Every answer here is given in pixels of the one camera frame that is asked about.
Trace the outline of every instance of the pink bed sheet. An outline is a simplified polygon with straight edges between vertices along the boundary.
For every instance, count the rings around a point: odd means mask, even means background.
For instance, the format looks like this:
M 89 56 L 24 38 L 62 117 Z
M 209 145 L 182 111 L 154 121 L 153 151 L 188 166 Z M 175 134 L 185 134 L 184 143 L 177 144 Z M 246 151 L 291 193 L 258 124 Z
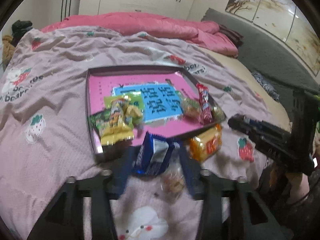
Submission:
M 73 26 L 101 26 L 123 36 L 147 32 L 157 38 L 181 39 L 226 56 L 237 57 L 238 49 L 219 32 L 219 25 L 212 21 L 189 22 L 149 13 L 116 12 L 96 16 L 75 15 L 62 22 L 51 24 L 42 32 L 51 32 Z

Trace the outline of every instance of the blue snack package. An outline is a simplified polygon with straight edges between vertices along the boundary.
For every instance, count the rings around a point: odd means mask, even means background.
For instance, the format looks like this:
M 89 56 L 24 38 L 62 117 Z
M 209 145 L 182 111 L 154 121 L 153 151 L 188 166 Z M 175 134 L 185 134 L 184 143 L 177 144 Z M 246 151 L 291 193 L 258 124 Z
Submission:
M 179 146 L 180 144 L 172 139 L 146 132 L 133 167 L 133 173 L 149 176 L 163 173 L 169 165 L 172 152 Z

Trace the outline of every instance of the beige mattress edge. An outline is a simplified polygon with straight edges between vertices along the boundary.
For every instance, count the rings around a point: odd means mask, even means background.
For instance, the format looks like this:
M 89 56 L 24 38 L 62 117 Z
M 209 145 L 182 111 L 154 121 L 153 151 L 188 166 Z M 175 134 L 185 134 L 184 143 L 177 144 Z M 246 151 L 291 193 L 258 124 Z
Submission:
M 239 78 L 247 82 L 248 86 L 263 98 L 264 102 L 268 107 L 268 110 L 273 115 L 274 121 L 276 122 L 275 125 L 287 131 L 290 130 L 290 120 L 284 107 L 280 103 L 274 101 L 268 95 L 268 93 L 254 79 L 250 71 L 240 61 L 234 58 L 226 57 L 222 54 L 207 49 L 200 49 L 203 52 L 210 54 L 212 57 L 218 60 L 224 67 L 232 69 Z

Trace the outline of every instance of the screw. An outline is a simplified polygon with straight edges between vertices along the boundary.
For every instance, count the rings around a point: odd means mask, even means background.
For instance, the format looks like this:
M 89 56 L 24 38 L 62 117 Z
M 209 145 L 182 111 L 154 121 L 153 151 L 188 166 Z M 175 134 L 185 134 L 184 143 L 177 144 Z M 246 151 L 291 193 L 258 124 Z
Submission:
M 202 176 L 210 176 L 211 175 L 211 172 L 209 170 L 201 170 L 200 171 L 200 174 Z
M 102 170 L 100 174 L 102 176 L 110 176 L 112 174 L 112 170 Z
M 237 177 L 237 181 L 239 182 L 239 183 L 246 183 L 247 182 L 247 180 L 245 179 L 245 177 Z
M 67 183 L 75 183 L 76 182 L 76 178 L 75 177 L 69 177 L 66 180 Z

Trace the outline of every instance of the red candy wrapper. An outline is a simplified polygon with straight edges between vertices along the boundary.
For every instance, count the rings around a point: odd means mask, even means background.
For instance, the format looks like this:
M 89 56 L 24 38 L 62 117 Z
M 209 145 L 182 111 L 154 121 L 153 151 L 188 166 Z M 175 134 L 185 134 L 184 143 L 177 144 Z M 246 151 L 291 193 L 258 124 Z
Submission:
M 196 87 L 199 91 L 199 103 L 202 111 L 201 120 L 203 121 L 204 124 L 211 123 L 213 119 L 212 119 L 211 109 L 208 102 L 209 89 L 200 83 L 198 83 Z

